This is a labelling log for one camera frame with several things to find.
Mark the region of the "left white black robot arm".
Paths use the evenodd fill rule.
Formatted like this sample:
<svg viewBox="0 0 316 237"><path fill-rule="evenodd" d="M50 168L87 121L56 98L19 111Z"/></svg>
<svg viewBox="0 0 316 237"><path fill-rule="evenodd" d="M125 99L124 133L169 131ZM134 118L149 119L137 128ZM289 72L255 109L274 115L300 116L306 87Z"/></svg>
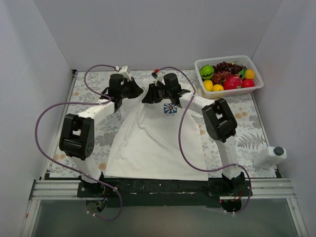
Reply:
<svg viewBox="0 0 316 237"><path fill-rule="evenodd" d="M99 180L103 178L96 161L91 157L95 145L95 127L107 116L114 114L123 99L134 99L143 93L133 77L127 72L112 74L109 86L103 91L97 105L79 114L67 114L64 119L59 149L76 164L82 172L83 187L93 197L101 197L106 188Z"/></svg>

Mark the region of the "white t-shirt with daisy print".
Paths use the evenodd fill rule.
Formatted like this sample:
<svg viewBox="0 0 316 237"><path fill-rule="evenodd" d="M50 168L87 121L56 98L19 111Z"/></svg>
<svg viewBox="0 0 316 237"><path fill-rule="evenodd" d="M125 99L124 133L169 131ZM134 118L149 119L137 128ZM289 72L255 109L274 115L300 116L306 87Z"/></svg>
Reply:
<svg viewBox="0 0 316 237"><path fill-rule="evenodd" d="M111 146L106 176L159 180L206 181L198 113L181 108L165 115L164 104L144 104L144 94L125 99L123 119Z"/></svg>

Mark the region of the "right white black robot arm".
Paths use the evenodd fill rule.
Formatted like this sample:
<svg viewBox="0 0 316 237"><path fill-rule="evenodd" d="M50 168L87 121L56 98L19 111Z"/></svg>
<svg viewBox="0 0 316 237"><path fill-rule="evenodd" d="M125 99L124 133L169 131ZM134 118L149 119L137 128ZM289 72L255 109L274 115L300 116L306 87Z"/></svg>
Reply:
<svg viewBox="0 0 316 237"><path fill-rule="evenodd" d="M245 168L238 163L235 147L237 121L225 99L214 102L197 95L195 89L187 90L180 85L175 73L160 75L152 72L154 82L149 84L148 92L142 103L157 104L164 99L164 114L174 115L181 108L191 110L204 119L208 135L215 141L219 150L222 177L210 183L210 192L214 196L250 194L250 178Z"/></svg>

